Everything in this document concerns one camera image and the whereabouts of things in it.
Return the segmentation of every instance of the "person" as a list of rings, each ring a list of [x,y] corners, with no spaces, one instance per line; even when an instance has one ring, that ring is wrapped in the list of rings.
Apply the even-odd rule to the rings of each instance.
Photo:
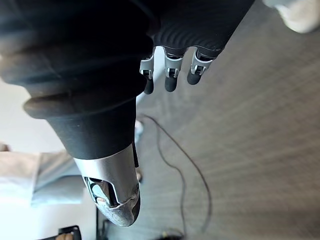
[[[291,30],[306,34],[320,26],[320,0],[263,0],[279,12],[284,24]]]

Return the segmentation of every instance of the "white shoe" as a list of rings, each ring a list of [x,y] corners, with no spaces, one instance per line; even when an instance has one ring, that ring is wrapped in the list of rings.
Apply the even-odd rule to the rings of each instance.
[[[135,120],[134,123],[134,143],[137,144],[139,142],[140,136],[144,131],[144,125],[141,121]]]
[[[284,24],[297,33],[309,33],[320,26],[320,0],[295,0],[288,5],[274,7]]]

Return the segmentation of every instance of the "floor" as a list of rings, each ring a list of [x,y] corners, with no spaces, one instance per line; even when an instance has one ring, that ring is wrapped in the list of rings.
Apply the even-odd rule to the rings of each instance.
[[[159,80],[138,105],[191,155],[209,184],[213,213],[201,232],[204,185],[162,134],[164,156],[186,178],[187,239],[320,239],[319,43],[320,31],[294,33],[257,1],[198,85],[188,85],[182,72],[174,93]],[[185,61],[183,71],[189,66]],[[160,158],[155,125],[144,124],[140,215],[129,228],[111,227],[110,240],[151,240],[183,229],[182,181]]]

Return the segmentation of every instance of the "silver metal joint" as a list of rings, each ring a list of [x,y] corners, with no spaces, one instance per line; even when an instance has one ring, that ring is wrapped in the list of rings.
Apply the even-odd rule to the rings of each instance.
[[[154,61],[154,55],[152,55],[150,58],[142,59],[140,62],[140,73],[150,80],[154,77]]]
[[[111,156],[75,162],[98,209],[118,226],[132,225],[140,211],[133,145]]]
[[[181,69],[183,56],[167,56],[165,55],[165,76],[167,78],[177,78]]]
[[[215,57],[210,60],[204,61],[204,60],[200,60],[197,57],[197,53],[198,53],[198,50],[194,51],[194,53],[193,53],[190,70],[191,70],[192,74],[198,73],[199,76],[202,76],[204,74],[204,72],[209,68],[210,64],[213,62]]]

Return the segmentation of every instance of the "robotic arm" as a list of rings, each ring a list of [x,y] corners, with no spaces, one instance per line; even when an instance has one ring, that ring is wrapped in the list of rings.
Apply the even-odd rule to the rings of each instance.
[[[141,197],[136,96],[153,91],[154,47],[165,50],[169,92],[197,47],[187,77],[195,85],[253,1],[2,0],[0,75],[29,92],[24,110],[55,130],[99,210],[130,226]]]

